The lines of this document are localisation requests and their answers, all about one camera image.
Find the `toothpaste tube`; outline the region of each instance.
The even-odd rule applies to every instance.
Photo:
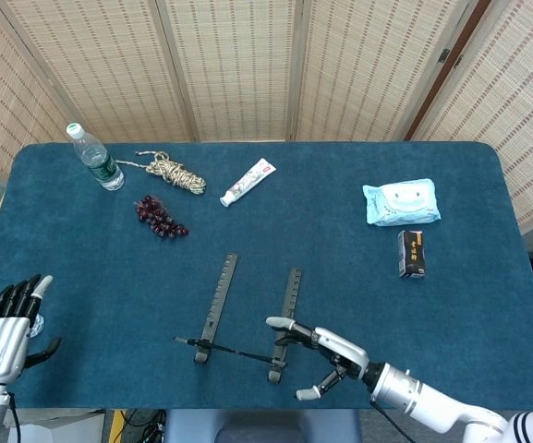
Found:
[[[223,203],[223,206],[227,207],[234,201],[238,201],[245,196],[252,187],[257,185],[274,171],[276,171],[274,166],[264,159],[260,159],[260,161],[254,164],[237,183],[225,192],[225,195],[220,198],[221,203]]]

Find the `wet wipes package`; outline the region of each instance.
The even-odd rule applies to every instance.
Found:
[[[362,186],[367,199],[367,223],[377,226],[432,223],[441,219],[429,178],[390,183],[379,187]]]

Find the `blue felt surface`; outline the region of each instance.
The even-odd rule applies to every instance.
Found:
[[[270,354],[292,266],[304,270],[297,319],[331,329],[373,361],[409,368],[431,386],[495,409],[533,409],[533,279],[501,166],[478,143],[117,144],[167,150],[207,181],[194,196],[123,166],[125,186],[99,187],[67,144],[16,158],[0,216],[0,289],[35,272],[55,276],[43,301],[39,350],[57,355],[14,385],[21,407],[367,408],[345,380],[300,403],[331,369],[294,347],[280,385],[268,366],[172,341],[199,337],[227,252],[239,254],[217,341]],[[229,208],[219,197],[260,157],[277,171]],[[398,278],[402,227],[365,223],[364,184],[429,177],[442,220],[419,226],[427,276]],[[161,198],[190,236],[162,241],[133,202]]]

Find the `rope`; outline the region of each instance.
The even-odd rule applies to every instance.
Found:
[[[145,150],[137,152],[137,155],[153,154],[154,160],[148,165],[116,160],[117,163],[128,164],[137,168],[143,168],[149,174],[161,176],[167,183],[187,189],[193,194],[202,194],[206,182],[197,175],[184,169],[182,163],[170,160],[170,156],[163,151]]]

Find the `white robotic hand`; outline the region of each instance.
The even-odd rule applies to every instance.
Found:
[[[509,423],[488,409],[452,399],[412,378],[409,371],[371,362],[363,349],[327,329],[310,329],[284,317],[268,317],[266,323],[288,331],[277,344],[301,343],[317,349],[335,366],[321,384],[298,390],[298,400],[317,400],[349,375],[367,385],[371,404],[377,400],[389,403],[436,432],[445,433],[458,421],[465,423],[464,443],[533,443],[533,413],[519,414]]]
[[[54,339],[45,351],[26,356],[30,328],[53,280],[49,275],[38,283],[40,278],[35,275],[16,286],[7,286],[0,293],[0,430],[11,400],[6,385],[15,381],[22,370],[50,358],[61,342],[60,338]]]

